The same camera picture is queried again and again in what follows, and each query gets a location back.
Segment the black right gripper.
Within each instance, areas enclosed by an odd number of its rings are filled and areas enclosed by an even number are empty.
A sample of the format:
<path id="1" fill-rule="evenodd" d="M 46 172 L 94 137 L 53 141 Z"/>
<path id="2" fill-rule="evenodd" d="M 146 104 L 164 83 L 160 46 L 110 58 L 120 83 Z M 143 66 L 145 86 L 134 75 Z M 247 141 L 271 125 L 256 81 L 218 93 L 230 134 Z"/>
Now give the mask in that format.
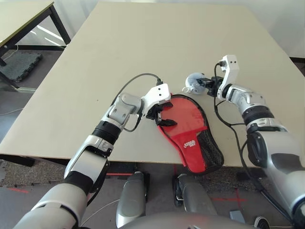
<path id="1" fill-rule="evenodd" d="M 217 96 L 218 88 L 223 82 L 223 77 L 217 76 L 212 77 L 211 79 L 208 78 L 199 78 L 197 79 L 197 82 L 199 83 L 199 91 L 205 91 L 208 90 L 207 94 L 212 97 Z"/>

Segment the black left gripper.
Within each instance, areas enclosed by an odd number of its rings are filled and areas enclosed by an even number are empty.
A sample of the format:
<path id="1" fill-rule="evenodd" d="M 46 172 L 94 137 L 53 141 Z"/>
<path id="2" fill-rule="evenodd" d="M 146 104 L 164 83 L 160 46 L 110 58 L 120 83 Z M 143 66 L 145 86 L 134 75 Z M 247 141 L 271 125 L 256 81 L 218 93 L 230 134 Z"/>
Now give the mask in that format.
<path id="1" fill-rule="evenodd" d="M 170 109 L 173 107 L 171 102 L 166 102 L 163 104 L 155 104 L 146 114 L 145 118 L 154 120 L 156 125 L 159 126 L 175 126 L 177 123 L 174 120 L 166 119 L 163 120 L 161 117 L 161 111 L 163 109 Z"/>

